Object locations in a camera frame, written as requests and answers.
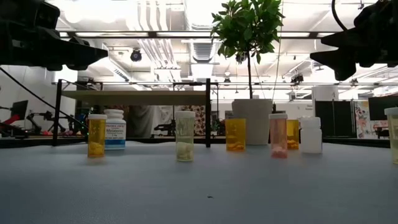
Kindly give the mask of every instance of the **desk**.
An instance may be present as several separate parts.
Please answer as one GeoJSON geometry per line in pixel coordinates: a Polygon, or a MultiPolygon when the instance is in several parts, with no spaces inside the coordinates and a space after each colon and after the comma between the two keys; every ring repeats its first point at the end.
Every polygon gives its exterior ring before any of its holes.
{"type": "Polygon", "coordinates": [[[397,223],[388,149],[324,144],[322,155],[129,142],[88,159],[86,145],[0,149],[2,224],[397,223]]]}

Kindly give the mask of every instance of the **white wall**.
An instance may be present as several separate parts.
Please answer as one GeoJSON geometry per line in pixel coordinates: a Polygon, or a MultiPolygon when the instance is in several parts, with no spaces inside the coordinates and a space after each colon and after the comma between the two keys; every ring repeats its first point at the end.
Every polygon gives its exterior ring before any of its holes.
{"type": "MultiPolygon", "coordinates": [[[[217,111],[217,102],[211,102],[211,110],[217,111]]],[[[225,111],[232,110],[232,101],[218,103],[220,119],[225,119],[225,111]]],[[[277,111],[286,111],[289,119],[297,119],[302,116],[313,116],[311,101],[276,102],[277,111]]]]}
{"type": "MultiPolygon", "coordinates": [[[[28,89],[33,91],[36,95],[41,97],[46,102],[55,106],[55,95],[56,85],[51,83],[55,80],[55,72],[48,72],[44,68],[40,67],[23,67],[23,66],[1,66],[5,71],[10,73],[16,80],[25,85],[28,89]]],[[[52,108],[45,105],[37,98],[32,96],[30,93],[22,89],[18,84],[14,83],[9,77],[3,72],[0,72],[0,105],[3,107],[11,107],[13,102],[28,100],[28,107],[26,116],[29,111],[32,110],[34,113],[44,113],[47,110],[54,112],[52,108]]],[[[62,98],[61,110],[68,113],[74,114],[75,112],[75,100],[62,98]]],[[[10,111],[0,110],[0,121],[7,120],[10,117],[10,111]]],[[[51,121],[44,121],[43,117],[37,116],[34,118],[36,123],[47,129],[52,125],[51,121]]],[[[67,128],[67,121],[61,121],[61,124],[67,128]]],[[[31,128],[29,122],[16,121],[13,125],[20,127],[31,128]]]]}

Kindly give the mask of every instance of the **white table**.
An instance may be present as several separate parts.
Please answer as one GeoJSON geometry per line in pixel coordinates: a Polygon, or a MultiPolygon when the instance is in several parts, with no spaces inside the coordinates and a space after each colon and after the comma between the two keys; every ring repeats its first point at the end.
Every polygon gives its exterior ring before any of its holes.
{"type": "Polygon", "coordinates": [[[129,143],[88,159],[86,145],[0,149],[0,223],[398,223],[388,149],[324,144],[323,155],[264,147],[229,153],[129,143]]]}

